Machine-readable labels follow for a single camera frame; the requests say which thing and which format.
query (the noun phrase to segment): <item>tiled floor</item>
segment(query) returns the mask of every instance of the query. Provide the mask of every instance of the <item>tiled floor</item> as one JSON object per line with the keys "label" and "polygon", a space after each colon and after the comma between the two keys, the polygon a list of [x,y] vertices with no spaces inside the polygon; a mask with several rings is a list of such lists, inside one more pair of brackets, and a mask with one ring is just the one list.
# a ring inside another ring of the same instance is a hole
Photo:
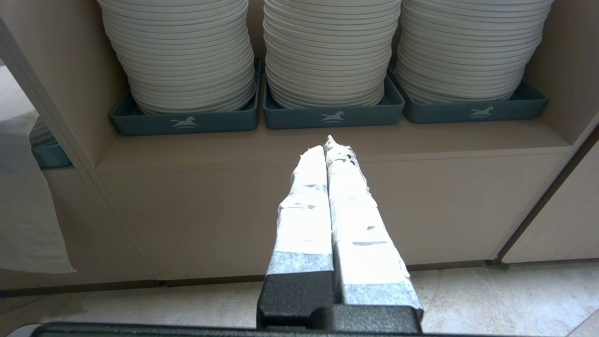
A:
{"label": "tiled floor", "polygon": [[[412,273],[426,332],[599,336],[599,263]],[[88,321],[253,327],[261,283],[0,300],[0,336],[27,323]]]}

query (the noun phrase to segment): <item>stack of plates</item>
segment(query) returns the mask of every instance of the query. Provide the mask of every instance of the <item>stack of plates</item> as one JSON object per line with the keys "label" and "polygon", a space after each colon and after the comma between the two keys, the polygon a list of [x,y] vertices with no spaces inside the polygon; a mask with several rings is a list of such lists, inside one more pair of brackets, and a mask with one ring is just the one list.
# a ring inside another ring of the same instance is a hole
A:
{"label": "stack of plates", "polygon": [[147,114],[237,110],[253,97],[248,0],[98,0]]}
{"label": "stack of plates", "polygon": [[509,99],[553,0],[404,0],[396,75],[420,103]]}
{"label": "stack of plates", "polygon": [[50,129],[48,129],[48,126],[40,117],[38,117],[33,129],[29,133],[29,142],[33,148],[57,144],[56,138],[54,138],[52,132],[50,132]]}
{"label": "stack of plates", "polygon": [[373,106],[381,100],[401,0],[264,3],[266,73],[281,106]]}

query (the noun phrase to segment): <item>teal tray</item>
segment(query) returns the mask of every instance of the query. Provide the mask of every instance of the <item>teal tray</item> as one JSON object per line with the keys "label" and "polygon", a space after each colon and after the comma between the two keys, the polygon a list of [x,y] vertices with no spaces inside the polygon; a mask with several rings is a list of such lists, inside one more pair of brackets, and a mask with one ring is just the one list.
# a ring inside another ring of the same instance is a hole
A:
{"label": "teal tray", "polygon": [[410,98],[394,74],[390,76],[400,93],[406,98],[404,110],[406,119],[417,124],[534,119],[547,104],[547,97],[524,82],[507,101],[422,104]]}
{"label": "teal tray", "polygon": [[172,113],[145,115],[130,91],[110,112],[110,119],[123,136],[150,136],[158,134],[212,133],[247,131],[258,126],[260,59],[254,60],[256,94],[242,109],[230,112]]}
{"label": "teal tray", "polygon": [[330,127],[363,127],[367,125],[393,125],[400,122],[401,111],[406,102],[391,82],[391,74],[385,78],[385,95],[372,107],[322,107],[310,109],[285,109],[270,93],[268,81],[264,80],[264,117],[271,129],[303,129]]}
{"label": "teal tray", "polygon": [[72,165],[60,144],[36,146],[31,148],[31,153],[33,153],[35,160],[42,169]]}

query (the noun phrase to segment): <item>white cloth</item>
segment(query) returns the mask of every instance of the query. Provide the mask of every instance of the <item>white cloth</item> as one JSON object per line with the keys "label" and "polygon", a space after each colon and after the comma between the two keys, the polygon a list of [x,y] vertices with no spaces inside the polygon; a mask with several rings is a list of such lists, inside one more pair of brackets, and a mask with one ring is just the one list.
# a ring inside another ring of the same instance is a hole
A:
{"label": "white cloth", "polygon": [[29,133],[38,113],[6,67],[0,67],[0,269],[75,272],[54,202]]}

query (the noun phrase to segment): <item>horse logo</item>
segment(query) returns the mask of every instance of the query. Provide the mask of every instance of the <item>horse logo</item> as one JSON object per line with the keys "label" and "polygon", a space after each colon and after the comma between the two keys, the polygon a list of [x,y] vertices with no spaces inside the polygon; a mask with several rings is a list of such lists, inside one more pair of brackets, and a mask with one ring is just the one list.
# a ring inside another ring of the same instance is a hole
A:
{"label": "horse logo", "polygon": [[173,128],[175,129],[189,129],[199,126],[198,124],[194,123],[195,117],[193,116],[187,117],[187,119],[185,119],[184,121],[180,121],[178,119],[171,119],[171,122],[175,122],[175,125],[173,125]]}
{"label": "horse logo", "polygon": [[487,109],[484,110],[477,110],[477,109],[472,109],[470,111],[473,111],[474,113],[471,113],[470,115],[468,115],[468,117],[470,118],[489,118],[489,117],[493,117],[493,115],[491,114],[491,111],[493,111],[493,107],[490,106]]}
{"label": "horse logo", "polygon": [[343,119],[343,111],[339,111],[334,115],[327,115],[326,113],[321,114],[324,118],[320,120],[323,123],[341,123],[345,121]]}

